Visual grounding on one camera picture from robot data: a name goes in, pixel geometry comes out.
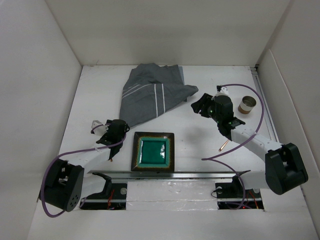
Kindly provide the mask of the grey striped cloth napkin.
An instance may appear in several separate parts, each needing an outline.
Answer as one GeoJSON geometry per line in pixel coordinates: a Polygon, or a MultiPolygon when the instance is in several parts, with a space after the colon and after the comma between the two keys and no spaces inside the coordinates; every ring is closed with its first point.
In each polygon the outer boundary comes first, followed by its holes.
{"type": "Polygon", "coordinates": [[[199,91],[185,85],[178,65],[139,64],[122,89],[119,119],[129,127],[153,120],[199,91]]]}

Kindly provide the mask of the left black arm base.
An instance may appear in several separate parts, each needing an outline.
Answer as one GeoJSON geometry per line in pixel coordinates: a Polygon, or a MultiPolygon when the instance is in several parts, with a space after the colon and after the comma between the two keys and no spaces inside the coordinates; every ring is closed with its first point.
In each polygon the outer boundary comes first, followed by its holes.
{"type": "Polygon", "coordinates": [[[93,172],[83,179],[81,210],[125,210],[127,204],[128,184],[116,182],[110,176],[93,172]]]}

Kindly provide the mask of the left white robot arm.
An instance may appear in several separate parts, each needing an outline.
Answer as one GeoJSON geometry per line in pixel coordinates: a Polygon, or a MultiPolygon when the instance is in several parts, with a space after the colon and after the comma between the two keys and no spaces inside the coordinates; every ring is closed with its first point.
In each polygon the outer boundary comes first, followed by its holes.
{"type": "Polygon", "coordinates": [[[95,169],[120,152],[129,130],[121,119],[94,121],[90,132],[100,138],[91,148],[65,152],[52,160],[45,170],[38,197],[48,217],[61,215],[50,213],[48,205],[65,213],[81,208],[92,195],[103,199],[113,195],[112,178],[95,169]]]}

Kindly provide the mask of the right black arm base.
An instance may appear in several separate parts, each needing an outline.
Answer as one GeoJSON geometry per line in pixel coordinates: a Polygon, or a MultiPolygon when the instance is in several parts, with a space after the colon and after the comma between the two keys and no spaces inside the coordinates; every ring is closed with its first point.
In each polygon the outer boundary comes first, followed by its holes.
{"type": "Polygon", "coordinates": [[[219,210],[263,210],[264,204],[259,189],[246,189],[237,175],[232,177],[232,182],[215,183],[215,190],[211,196],[217,200],[219,210]]]}

